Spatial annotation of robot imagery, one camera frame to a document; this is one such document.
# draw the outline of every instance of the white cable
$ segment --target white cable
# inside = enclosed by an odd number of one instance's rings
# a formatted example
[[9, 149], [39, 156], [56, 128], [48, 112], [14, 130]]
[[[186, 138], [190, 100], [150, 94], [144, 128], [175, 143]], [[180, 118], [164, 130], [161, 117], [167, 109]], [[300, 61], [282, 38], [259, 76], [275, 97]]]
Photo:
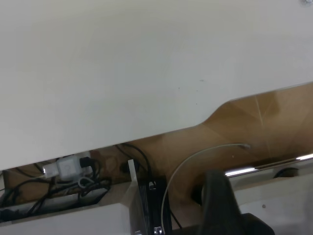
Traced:
[[188, 158], [186, 158], [184, 161], [182, 161], [181, 164], [179, 164], [174, 173], [172, 174], [170, 180], [168, 181], [168, 184], [166, 186], [166, 189], [165, 189], [165, 192], [164, 192], [164, 196], [163, 196], [163, 200], [162, 200], [162, 205], [161, 205], [161, 226], [162, 226], [162, 231], [163, 233], [165, 234], [165, 229], [164, 229], [164, 224], [163, 224], [163, 208], [164, 208], [164, 201], [165, 201], [165, 197], [166, 197], [166, 194], [167, 194], [167, 191], [168, 191], [168, 188], [172, 182], [172, 179], [174, 178], [174, 176], [176, 175], [176, 173], [178, 172], [178, 170], [182, 167], [182, 165], [184, 165], [188, 160], [190, 160], [191, 158], [197, 156], [197, 155], [200, 155], [201, 153], [204, 153], [206, 151], [209, 151], [209, 150], [213, 150], [213, 149], [216, 149], [216, 148], [221, 148], [221, 147], [229, 147], [229, 146], [242, 146], [244, 148], [251, 148], [251, 146], [247, 143], [227, 143], [227, 144], [221, 144], [221, 145], [217, 145], [217, 146], [214, 146], [214, 147], [210, 147], [210, 148], [206, 148], [206, 149], [203, 149], [197, 153], [194, 153], [192, 154], [191, 156], [189, 156]]

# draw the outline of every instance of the white panel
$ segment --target white panel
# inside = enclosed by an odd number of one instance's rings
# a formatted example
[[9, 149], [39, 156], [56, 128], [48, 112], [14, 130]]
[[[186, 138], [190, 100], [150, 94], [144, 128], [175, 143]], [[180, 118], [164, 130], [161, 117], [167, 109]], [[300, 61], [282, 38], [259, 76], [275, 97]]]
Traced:
[[310, 82], [312, 22], [299, 0], [2, 0], [0, 169]]

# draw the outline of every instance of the wooden floor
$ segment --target wooden floor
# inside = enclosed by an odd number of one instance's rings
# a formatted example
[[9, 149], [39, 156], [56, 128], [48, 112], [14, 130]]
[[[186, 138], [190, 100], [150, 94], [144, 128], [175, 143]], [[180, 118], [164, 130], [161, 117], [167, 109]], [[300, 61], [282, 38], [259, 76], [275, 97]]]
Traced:
[[[226, 147], [207, 152], [183, 166], [175, 177], [169, 189], [170, 203], [183, 227], [201, 221], [201, 208], [191, 201], [190, 192], [202, 181], [206, 170], [255, 166], [313, 152], [313, 84], [230, 101], [198, 126], [131, 143], [146, 153], [155, 175], [169, 178], [189, 155], [211, 146], [239, 142], [250, 144], [251, 149]], [[140, 154], [127, 151], [145, 165]], [[115, 182], [129, 180], [119, 170], [127, 158], [114, 146], [93, 150], [92, 156], [103, 162], [104, 174], [112, 176]], [[36, 171], [32, 165], [23, 169]], [[6, 174], [10, 187], [25, 180], [10, 172]], [[29, 184], [19, 202], [39, 198], [45, 190], [46, 185]]]

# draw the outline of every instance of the black device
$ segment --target black device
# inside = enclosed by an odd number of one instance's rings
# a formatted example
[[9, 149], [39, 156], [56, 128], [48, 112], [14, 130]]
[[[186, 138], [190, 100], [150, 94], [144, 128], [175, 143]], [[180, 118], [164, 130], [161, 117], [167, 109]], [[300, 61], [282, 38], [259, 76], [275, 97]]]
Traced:
[[[163, 235], [161, 226], [161, 204], [167, 186], [166, 178], [138, 182], [147, 235]], [[172, 221], [168, 194], [165, 197], [163, 223], [166, 235], [172, 234]]]

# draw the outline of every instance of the white desktop surface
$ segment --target white desktop surface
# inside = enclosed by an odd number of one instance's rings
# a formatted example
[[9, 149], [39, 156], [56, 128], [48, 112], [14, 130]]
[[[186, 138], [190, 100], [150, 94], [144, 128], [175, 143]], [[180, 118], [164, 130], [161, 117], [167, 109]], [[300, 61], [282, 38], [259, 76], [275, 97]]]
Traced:
[[313, 6], [299, 0], [2, 0], [0, 34], [0, 169], [313, 80]]

